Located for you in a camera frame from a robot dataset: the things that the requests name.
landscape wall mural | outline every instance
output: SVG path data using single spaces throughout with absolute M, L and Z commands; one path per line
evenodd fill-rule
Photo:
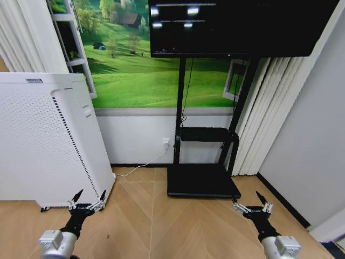
M 176 107 L 179 60 L 150 57 L 148 0 L 74 2 L 98 96 L 94 107 Z M 64 12 L 63 0 L 51 0 L 51 7 Z M 78 57 L 73 51 L 68 55 Z M 222 97 L 229 64 L 195 59 L 186 107 L 232 107 L 233 101 Z M 185 87 L 190 65 L 188 59 Z

tv stand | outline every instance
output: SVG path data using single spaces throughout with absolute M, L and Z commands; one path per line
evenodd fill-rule
M 178 76 L 177 112 L 174 143 L 174 163 L 168 167 L 168 195 L 175 197 L 240 198 L 241 193 L 231 180 L 233 165 L 239 145 L 235 132 L 245 104 L 259 58 L 251 57 L 234 114 L 227 128 L 181 127 L 184 75 L 186 58 L 180 58 Z M 222 142 L 218 163 L 180 163 L 181 141 Z M 229 167 L 224 162 L 233 143 Z

black power cable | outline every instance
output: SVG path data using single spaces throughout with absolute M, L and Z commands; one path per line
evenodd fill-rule
M 187 117 L 184 116 L 184 109 L 185 109 L 185 104 L 187 102 L 187 97 L 188 97 L 188 92 L 189 92 L 189 85 L 190 85 L 190 79 L 192 77 L 192 69 L 193 69 L 193 64 L 194 64 L 194 58 L 192 59 L 192 64 L 190 65 L 190 73 L 189 73 L 189 81 L 188 81 L 188 87 L 187 87 L 187 92 L 185 94 L 185 98 L 184 98 L 184 106 L 183 106 L 183 110 L 182 110 L 182 115 L 181 115 L 181 125 L 183 127 L 183 122 L 185 120 L 187 120 Z

house in mural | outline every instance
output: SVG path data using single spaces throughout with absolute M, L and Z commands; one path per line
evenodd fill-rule
M 101 42 L 96 42 L 96 43 L 92 44 L 92 46 L 95 50 L 106 50 L 105 45 Z
M 119 24 L 137 29 L 140 25 L 140 19 L 137 13 L 123 13 L 119 19 Z

herringbone wood floor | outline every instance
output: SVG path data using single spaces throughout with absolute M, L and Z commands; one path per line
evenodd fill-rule
M 140 168 L 118 177 L 106 209 L 85 221 L 74 254 L 81 259 L 265 258 L 253 223 L 229 200 L 170 198 L 166 173 L 165 168 Z M 242 204 L 260 204 L 255 190 L 274 203 L 270 222 L 299 241 L 299 258 L 332 258 L 256 176 L 233 180 Z M 39 258 L 41 234 L 60 229 L 68 218 L 66 208 L 40 213 L 34 202 L 0 202 L 0 258 Z

